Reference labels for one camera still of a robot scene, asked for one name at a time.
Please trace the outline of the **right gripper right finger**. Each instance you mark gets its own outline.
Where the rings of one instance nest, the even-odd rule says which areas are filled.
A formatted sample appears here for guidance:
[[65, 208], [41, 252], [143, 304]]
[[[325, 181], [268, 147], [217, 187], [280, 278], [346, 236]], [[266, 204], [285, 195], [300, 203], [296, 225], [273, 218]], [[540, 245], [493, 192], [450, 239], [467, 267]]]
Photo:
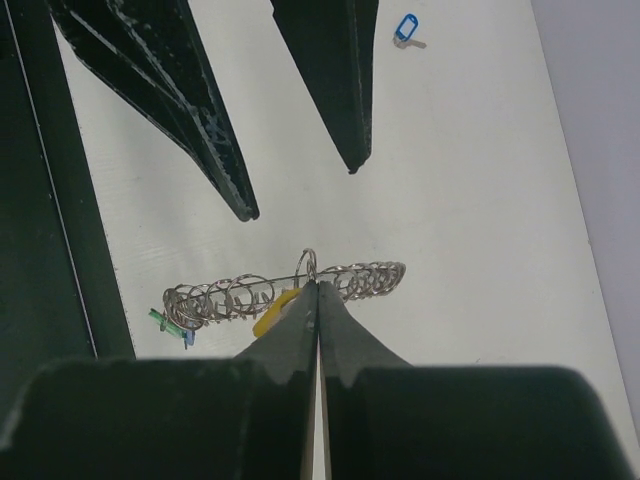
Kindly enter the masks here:
[[630, 479], [595, 390], [555, 366], [414, 366], [318, 287], [331, 479]]

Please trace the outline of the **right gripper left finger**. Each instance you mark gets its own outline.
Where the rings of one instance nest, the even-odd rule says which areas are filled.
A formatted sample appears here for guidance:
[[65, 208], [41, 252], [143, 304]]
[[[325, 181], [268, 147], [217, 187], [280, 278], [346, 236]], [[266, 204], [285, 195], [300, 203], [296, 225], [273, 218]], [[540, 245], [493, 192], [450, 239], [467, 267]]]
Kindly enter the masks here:
[[308, 479], [318, 287], [232, 358], [43, 368], [1, 435], [5, 479]]

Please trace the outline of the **green tag key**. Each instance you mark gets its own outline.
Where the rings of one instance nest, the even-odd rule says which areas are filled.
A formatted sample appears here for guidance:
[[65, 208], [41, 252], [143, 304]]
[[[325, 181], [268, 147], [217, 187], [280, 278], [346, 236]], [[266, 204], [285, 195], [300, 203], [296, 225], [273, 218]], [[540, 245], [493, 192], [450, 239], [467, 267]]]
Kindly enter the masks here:
[[151, 308], [148, 315], [152, 320], [156, 322], [161, 332], [165, 332], [179, 339], [184, 339], [186, 337], [186, 333], [183, 329], [181, 329], [180, 327], [172, 323], [162, 313], [158, 312], [157, 310]]

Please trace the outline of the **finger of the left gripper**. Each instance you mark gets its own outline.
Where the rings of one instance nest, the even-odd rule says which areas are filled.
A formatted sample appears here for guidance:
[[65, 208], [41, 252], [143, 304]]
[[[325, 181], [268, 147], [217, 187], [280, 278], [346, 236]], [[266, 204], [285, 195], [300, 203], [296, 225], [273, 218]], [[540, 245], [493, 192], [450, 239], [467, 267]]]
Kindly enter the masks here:
[[259, 207], [189, 4], [51, 1], [78, 60], [183, 149], [236, 217]]
[[371, 156], [379, 3], [280, 0], [273, 18], [349, 173]]

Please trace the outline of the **metal disc with keyrings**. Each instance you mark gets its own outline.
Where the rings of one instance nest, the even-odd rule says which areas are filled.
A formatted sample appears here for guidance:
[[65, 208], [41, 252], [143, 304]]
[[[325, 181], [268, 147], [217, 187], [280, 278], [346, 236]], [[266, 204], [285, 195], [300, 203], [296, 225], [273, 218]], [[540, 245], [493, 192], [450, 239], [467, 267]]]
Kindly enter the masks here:
[[235, 319], [259, 319], [280, 299], [288, 301], [310, 282], [333, 285], [339, 298], [357, 301], [392, 293], [404, 279], [406, 265], [398, 261], [374, 261], [318, 267], [314, 250], [305, 249], [294, 273], [265, 277], [245, 273], [197, 285], [179, 284], [162, 295], [163, 309], [154, 314], [165, 324], [196, 331], [211, 323]]

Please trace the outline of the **yellow tag key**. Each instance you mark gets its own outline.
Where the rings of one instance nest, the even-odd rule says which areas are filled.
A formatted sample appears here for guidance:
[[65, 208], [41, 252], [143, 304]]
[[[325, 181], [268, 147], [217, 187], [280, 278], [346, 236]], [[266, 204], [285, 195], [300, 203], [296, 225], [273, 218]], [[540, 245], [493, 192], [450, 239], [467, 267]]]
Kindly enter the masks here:
[[284, 291], [254, 325], [252, 329], [254, 337], [261, 338], [275, 326], [285, 316], [300, 292], [301, 288]]

